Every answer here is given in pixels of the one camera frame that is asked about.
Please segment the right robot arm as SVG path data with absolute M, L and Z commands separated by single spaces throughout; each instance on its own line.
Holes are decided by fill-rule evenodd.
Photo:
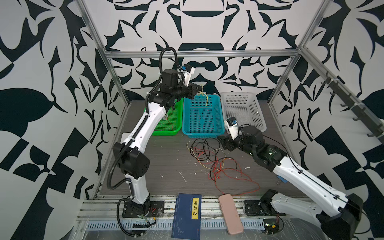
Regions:
M 229 131 L 228 135 L 218 137 L 225 150 L 239 149 L 250 155 L 259 166 L 291 183 L 313 201 L 310 204 L 270 190 L 264 198 L 275 212 L 312 223 L 331 240 L 354 237 L 363 214 L 363 200 L 359 196 L 346 195 L 312 175 L 285 151 L 267 144 L 256 127 L 232 125 Z

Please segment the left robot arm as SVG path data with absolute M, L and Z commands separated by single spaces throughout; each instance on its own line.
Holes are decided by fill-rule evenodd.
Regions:
M 150 159 L 145 156 L 147 144 L 161 119 L 182 99 L 194 99 L 202 86 L 190 82 L 195 68 L 181 66 L 177 51 L 164 48 L 159 55 L 159 79 L 145 98 L 145 111 L 133 131 L 122 143 L 115 143 L 115 160 L 107 175 L 106 186 L 115 190 L 128 183 L 129 200 L 138 206 L 149 202 L 146 173 Z

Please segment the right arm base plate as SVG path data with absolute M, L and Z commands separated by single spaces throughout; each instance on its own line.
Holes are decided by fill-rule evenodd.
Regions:
M 272 197 L 274 197 L 278 191 L 269 189 L 259 200 L 245 200 L 245 214 L 248 217 L 255 216 L 277 216 L 286 214 L 277 212 L 271 204 Z

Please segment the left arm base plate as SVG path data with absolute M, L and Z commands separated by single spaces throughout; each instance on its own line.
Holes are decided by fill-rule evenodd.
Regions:
M 122 217 L 136 218 L 144 215 L 147 218 L 158 217 L 164 213 L 164 201 L 145 201 L 144 204 L 137 204 L 133 201 L 125 202 Z

